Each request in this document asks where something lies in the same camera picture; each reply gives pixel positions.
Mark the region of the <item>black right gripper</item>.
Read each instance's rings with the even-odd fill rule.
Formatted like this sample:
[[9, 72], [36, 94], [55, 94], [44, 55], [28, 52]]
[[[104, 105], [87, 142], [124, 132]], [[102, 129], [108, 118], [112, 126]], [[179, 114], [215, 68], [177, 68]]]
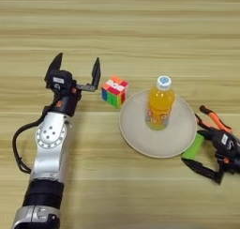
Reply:
[[[208, 141], [212, 141], [218, 133], [215, 130], [198, 130], [198, 133]], [[216, 152], [217, 163], [219, 169], [214, 171], [203, 166], [200, 162], [191, 159], [182, 159], [182, 162], [190, 168], [193, 172], [212, 179], [214, 182], [220, 184], [224, 172], [231, 174], [240, 174], [240, 151], [239, 150], [218, 150]]]

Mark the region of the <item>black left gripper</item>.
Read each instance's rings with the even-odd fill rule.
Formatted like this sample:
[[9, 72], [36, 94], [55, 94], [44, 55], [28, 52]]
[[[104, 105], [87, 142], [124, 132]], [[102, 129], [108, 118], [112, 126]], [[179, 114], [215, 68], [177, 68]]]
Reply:
[[[59, 53], [51, 62], [48, 67], [47, 73], [45, 75], [44, 81], [48, 82], [49, 74], [52, 70], [60, 69], [62, 63], [63, 54]], [[68, 116], [74, 116], [78, 101], [82, 97], [82, 91], [95, 92], [98, 89], [100, 81], [100, 61], [99, 58], [96, 59], [96, 62], [92, 70], [92, 83], [90, 84], [77, 84], [76, 88], [73, 88], [69, 93], [55, 93], [53, 96], [52, 104], [45, 106], [43, 113], [56, 112], [60, 114], [65, 114]]]

